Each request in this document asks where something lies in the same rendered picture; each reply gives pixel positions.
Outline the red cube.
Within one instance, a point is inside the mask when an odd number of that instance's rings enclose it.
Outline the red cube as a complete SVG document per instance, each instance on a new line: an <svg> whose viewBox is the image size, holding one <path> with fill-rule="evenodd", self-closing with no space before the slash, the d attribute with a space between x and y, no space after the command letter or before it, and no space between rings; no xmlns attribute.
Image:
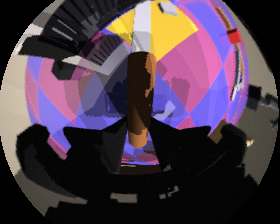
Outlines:
<svg viewBox="0 0 280 224"><path fill-rule="evenodd" d="M229 37L229 41L231 42L231 44L241 43L240 32L237 31L237 29L239 28L230 29L230 31L226 32L227 37Z"/></svg>

